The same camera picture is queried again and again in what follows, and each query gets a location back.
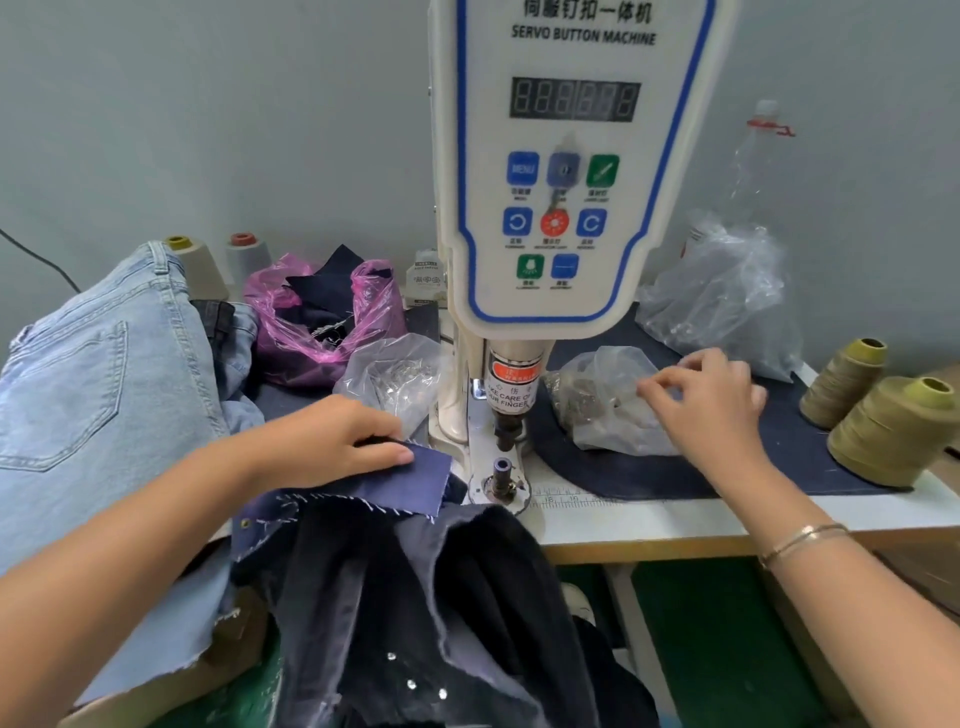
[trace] white table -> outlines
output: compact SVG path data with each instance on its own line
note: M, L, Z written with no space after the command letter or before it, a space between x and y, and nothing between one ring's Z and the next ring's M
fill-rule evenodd
M441 329L447 336L452 334L445 310L441 311ZM810 384L816 372L804 364L798 376ZM520 520L555 564L623 564L756 553L740 521L719 498L613 502L571 485L533 452L524 455L523 467L533 502ZM814 500L871 549L960 540L960 496L932 473L924 473L912 493L820 496Z

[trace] measuring ruler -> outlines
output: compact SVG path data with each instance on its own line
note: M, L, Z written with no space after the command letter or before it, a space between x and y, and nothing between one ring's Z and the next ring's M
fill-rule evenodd
M573 486L533 485L533 501L540 508L607 508L622 505L617 500L597 497Z

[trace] white machine body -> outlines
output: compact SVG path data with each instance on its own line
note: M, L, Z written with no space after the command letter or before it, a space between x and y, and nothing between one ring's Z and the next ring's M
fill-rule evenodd
M463 326L585 338L659 245L739 0L434 0L440 245Z

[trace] hand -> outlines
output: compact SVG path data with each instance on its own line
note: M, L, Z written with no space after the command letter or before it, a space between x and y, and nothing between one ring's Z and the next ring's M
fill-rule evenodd
M666 392L670 387L681 391L681 401ZM758 430L767 391L753 384L745 361L729 361L719 349L696 352L642 379L636 393L677 449L711 482L768 462Z
M249 465L254 495L313 488L348 475L413 462L399 443L357 447L371 437L400 436L400 419L340 395L219 441Z

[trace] gray wall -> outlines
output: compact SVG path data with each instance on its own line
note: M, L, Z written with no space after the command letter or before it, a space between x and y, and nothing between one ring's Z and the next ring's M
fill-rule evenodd
M405 267L433 241L426 5L8 3L0 227L81 286L143 240L241 229ZM958 26L950 0L746 0L650 272L676 259L684 211L712 199L756 99L777 98L798 136L781 140L771 222L807 359L865 334L909 371L960 357ZM0 241L0 338L68 293Z

